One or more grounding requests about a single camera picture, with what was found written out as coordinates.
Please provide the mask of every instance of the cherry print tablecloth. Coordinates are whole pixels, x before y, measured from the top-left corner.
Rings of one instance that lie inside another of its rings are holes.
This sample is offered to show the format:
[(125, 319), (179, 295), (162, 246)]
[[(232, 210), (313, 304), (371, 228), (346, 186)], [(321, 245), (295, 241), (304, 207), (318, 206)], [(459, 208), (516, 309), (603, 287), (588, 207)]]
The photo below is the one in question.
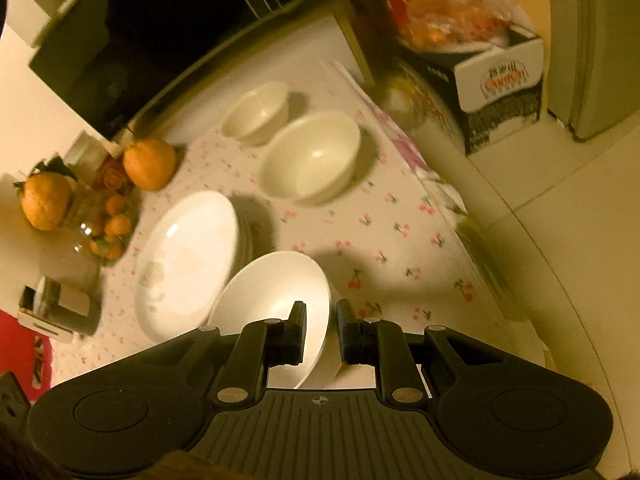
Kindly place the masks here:
[(358, 316), (392, 320), (415, 333), (443, 324), (516, 351), (510, 324), (456, 235), (450, 211), (425, 184), (433, 181), (428, 168), (426, 178), (424, 168), (417, 177), (411, 146), (389, 133), (385, 117), (339, 69), (318, 63), (307, 67), (302, 84), (289, 83), (308, 96), (307, 112), (340, 109), (361, 126), (363, 144), (349, 189), (323, 206), (270, 202), (255, 183), (261, 148), (220, 137), (215, 128), (205, 133), (188, 146), (171, 184), (145, 195), (126, 255), (104, 270), (95, 335), (68, 345), (53, 342), (54, 384), (153, 344), (134, 312), (136, 258), (162, 215), (203, 189), (232, 200), (251, 226), (255, 256), (275, 250), (308, 254)]

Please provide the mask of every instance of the glass jar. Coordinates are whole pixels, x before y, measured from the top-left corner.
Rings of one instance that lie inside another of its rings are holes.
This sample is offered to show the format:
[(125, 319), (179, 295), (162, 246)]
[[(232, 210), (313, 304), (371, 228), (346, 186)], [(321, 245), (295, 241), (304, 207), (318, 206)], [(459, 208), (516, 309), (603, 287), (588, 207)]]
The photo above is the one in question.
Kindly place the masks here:
[(93, 335), (100, 321), (100, 306), (87, 294), (41, 276), (33, 296), (33, 315), (56, 326), (85, 335)]
[(135, 188), (122, 163), (86, 132), (78, 136), (63, 161), (82, 184), (93, 190), (107, 189), (129, 196)]
[(76, 251), (109, 264), (126, 252), (137, 221), (138, 208), (132, 198), (78, 185), (62, 227), (74, 234)]

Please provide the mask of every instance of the orange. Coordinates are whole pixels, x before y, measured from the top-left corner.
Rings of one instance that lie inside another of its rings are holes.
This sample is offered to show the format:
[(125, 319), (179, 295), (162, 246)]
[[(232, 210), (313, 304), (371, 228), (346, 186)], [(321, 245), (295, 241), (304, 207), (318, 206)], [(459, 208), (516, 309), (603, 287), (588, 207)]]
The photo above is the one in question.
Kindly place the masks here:
[(115, 194), (111, 196), (104, 205), (104, 208), (107, 210), (109, 216), (119, 215), (124, 211), (127, 204), (124, 201), (122, 195)]
[(166, 186), (175, 173), (175, 150), (160, 139), (145, 139), (124, 152), (123, 165), (133, 183), (144, 191)]
[(104, 233), (107, 236), (122, 236), (131, 232), (131, 218), (125, 214), (112, 216), (104, 225)]
[(51, 171), (31, 175), (22, 186), (20, 204), (36, 229), (49, 231), (60, 225), (73, 191), (65, 176)]
[(104, 233), (104, 218), (98, 216), (94, 221), (89, 222), (88, 228), (91, 229), (92, 236), (102, 236)]
[(102, 248), (98, 245), (96, 240), (91, 240), (89, 242), (89, 247), (91, 248), (91, 252), (93, 254), (97, 254), (98, 256), (102, 256)]
[(111, 244), (111, 247), (104, 255), (105, 258), (108, 260), (116, 260), (124, 254), (124, 247), (120, 240), (111, 236), (105, 236), (104, 239)]

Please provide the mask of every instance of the white floor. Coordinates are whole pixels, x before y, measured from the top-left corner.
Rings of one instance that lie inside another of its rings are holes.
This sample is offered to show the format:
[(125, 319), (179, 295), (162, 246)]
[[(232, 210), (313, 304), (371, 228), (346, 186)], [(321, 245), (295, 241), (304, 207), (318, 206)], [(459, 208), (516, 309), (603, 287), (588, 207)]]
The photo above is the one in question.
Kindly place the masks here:
[(558, 367), (598, 390), (616, 427), (599, 471), (640, 466), (640, 115), (588, 142), (549, 116), (465, 158), (421, 131)]

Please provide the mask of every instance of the small white bowl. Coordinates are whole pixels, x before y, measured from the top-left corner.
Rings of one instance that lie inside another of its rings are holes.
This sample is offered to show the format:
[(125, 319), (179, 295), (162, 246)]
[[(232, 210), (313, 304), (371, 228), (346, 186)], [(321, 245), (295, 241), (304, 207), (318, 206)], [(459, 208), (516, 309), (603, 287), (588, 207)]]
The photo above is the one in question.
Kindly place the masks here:
[(360, 141), (358, 124), (344, 112), (302, 117), (269, 145), (258, 170), (258, 186), (274, 199), (326, 202), (349, 184)]
[(244, 94), (222, 121), (220, 132), (245, 144), (264, 144), (289, 118), (289, 87), (271, 82)]
[(287, 319), (295, 301), (306, 304), (303, 361), (270, 370), (271, 388), (322, 388), (340, 368), (330, 284), (320, 266), (292, 251), (266, 254), (228, 283), (209, 317), (222, 334), (237, 334), (252, 321)]

